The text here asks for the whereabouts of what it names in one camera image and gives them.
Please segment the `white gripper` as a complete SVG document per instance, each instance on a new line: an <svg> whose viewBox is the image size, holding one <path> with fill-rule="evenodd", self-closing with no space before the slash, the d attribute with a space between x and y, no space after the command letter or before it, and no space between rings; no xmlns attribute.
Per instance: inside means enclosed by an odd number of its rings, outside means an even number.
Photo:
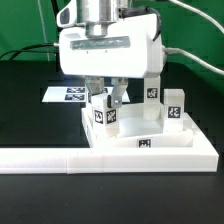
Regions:
<svg viewBox="0 0 224 224"><path fill-rule="evenodd" d="M111 107L120 108L128 87L127 78L157 77L162 72L161 36L153 40L156 28L157 16L148 14L110 25L104 38L88 39L81 27L64 29L59 37L62 71L86 76L89 99L103 92L102 77L118 77L111 79L110 98Z"/></svg>

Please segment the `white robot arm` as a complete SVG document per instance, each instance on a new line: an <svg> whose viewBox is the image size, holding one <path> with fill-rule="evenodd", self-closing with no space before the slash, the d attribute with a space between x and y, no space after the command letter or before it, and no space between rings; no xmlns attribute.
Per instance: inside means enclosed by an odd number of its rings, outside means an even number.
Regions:
<svg viewBox="0 0 224 224"><path fill-rule="evenodd" d="M121 106L130 78L155 78L163 69L161 17L128 0L71 0L57 15L62 71L81 75L93 95L103 79L114 86L109 106Z"/></svg>

